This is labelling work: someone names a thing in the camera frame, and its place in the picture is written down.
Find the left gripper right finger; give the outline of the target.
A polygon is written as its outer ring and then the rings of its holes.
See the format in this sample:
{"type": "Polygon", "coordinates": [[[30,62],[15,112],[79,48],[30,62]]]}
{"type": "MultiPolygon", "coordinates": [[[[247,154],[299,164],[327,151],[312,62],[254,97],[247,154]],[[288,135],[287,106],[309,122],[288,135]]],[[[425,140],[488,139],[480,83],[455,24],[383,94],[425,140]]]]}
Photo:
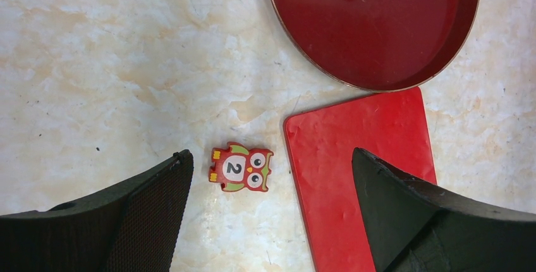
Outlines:
{"type": "Polygon", "coordinates": [[[356,148],[353,178],[377,271],[534,271],[535,215],[456,194],[356,148]]]}

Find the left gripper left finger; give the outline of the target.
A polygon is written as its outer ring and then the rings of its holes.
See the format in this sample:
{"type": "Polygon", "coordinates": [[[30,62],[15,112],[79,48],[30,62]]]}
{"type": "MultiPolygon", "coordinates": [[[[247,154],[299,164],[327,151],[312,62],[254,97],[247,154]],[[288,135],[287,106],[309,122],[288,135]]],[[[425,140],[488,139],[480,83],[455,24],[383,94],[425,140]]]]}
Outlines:
{"type": "Polygon", "coordinates": [[[169,271],[193,171],[183,150],[48,211],[1,216],[1,270],[169,271]]]}

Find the round dark red tray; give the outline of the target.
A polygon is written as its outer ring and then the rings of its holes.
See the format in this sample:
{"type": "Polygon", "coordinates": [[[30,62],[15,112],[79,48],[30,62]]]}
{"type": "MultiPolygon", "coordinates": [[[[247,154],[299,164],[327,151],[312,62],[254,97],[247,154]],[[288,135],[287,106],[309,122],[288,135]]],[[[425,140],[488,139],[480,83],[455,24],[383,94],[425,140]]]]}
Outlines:
{"type": "Polygon", "coordinates": [[[286,35],[320,71],[369,92],[420,85],[468,38],[479,0],[271,0],[286,35]]]}

